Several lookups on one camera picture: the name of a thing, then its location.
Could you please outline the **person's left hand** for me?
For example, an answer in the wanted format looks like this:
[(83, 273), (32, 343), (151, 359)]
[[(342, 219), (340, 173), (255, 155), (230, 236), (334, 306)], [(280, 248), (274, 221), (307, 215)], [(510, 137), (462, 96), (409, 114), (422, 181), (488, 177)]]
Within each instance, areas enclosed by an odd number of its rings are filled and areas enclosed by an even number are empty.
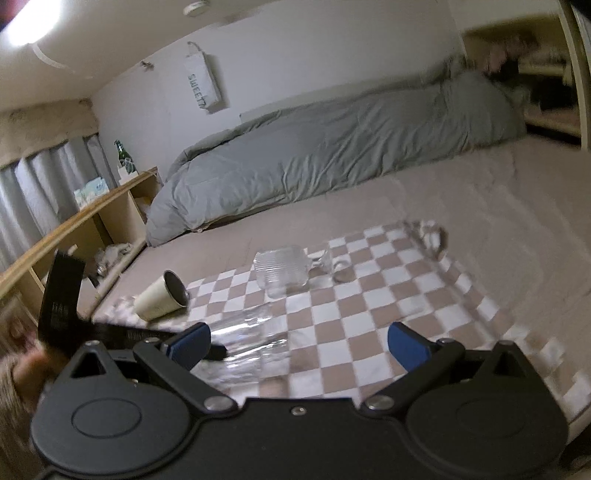
[(61, 359), (42, 347), (34, 347), (21, 355), (12, 369), (16, 393), (24, 405), (33, 410), (40, 399), (45, 383), (61, 370)]

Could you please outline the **fuzzy beige left sleeve forearm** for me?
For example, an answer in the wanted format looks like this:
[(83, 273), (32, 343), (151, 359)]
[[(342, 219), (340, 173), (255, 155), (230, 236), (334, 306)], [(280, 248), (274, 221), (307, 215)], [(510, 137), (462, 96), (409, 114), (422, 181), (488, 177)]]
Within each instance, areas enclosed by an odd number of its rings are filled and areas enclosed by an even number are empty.
[(17, 394), (12, 372), (18, 356), (1, 360), (1, 478), (33, 479), (39, 460), (29, 444), (31, 412)]

